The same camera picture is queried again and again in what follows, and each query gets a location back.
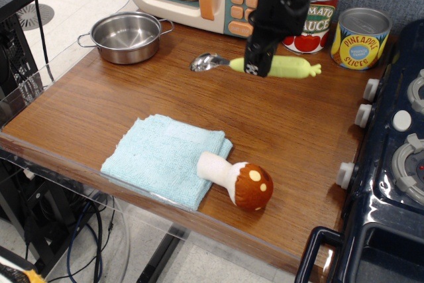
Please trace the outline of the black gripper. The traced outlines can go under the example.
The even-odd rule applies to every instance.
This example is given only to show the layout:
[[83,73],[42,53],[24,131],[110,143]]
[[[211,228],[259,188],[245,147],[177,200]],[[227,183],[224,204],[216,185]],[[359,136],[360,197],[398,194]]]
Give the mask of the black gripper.
[[270,73],[278,44],[299,35],[311,0],[258,0],[248,16],[253,27],[244,53],[244,72],[265,78]]

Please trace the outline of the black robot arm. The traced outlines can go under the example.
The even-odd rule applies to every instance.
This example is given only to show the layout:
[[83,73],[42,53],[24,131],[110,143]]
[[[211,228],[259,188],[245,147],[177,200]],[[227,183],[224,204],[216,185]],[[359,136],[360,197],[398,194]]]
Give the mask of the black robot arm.
[[311,0],[258,0],[249,14],[253,27],[247,38],[244,71],[266,77],[270,73],[276,49],[285,38],[303,32]]

